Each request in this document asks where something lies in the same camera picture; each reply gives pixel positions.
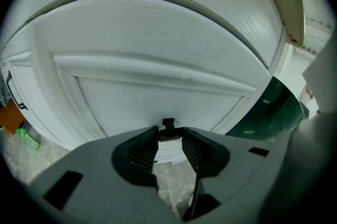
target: orange object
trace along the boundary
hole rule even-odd
[[[15,134],[15,130],[25,120],[20,110],[15,105],[13,99],[10,99],[7,107],[0,108],[0,124],[10,133]]]

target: floor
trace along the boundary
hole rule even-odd
[[[44,139],[28,123],[23,126],[38,139],[38,151],[25,145],[20,135],[0,131],[0,151],[13,176],[28,184],[40,172],[65,156],[69,151]],[[196,174],[186,160],[179,164],[154,164],[153,174],[157,176],[158,194],[174,214],[182,218],[193,195]]]

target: white door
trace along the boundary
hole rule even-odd
[[[73,2],[37,19],[34,38],[42,94],[87,140],[169,117],[212,130],[270,79],[226,29],[161,0]]]

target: dark green glass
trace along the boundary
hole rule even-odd
[[[252,109],[226,135],[274,142],[277,134],[295,128],[303,118],[300,102],[273,77]]]

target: door handle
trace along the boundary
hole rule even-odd
[[[8,76],[7,76],[7,79],[6,79],[6,85],[8,87],[9,93],[11,94],[11,96],[12,96],[14,102],[16,103],[16,105],[18,106],[18,108],[28,110],[28,108],[24,105],[24,103],[20,103],[20,104],[17,103],[17,101],[16,101],[16,99],[15,99],[15,97],[14,97],[12,91],[11,91],[11,87],[9,86],[9,80],[11,80],[11,79],[12,79],[11,71],[8,71]]]

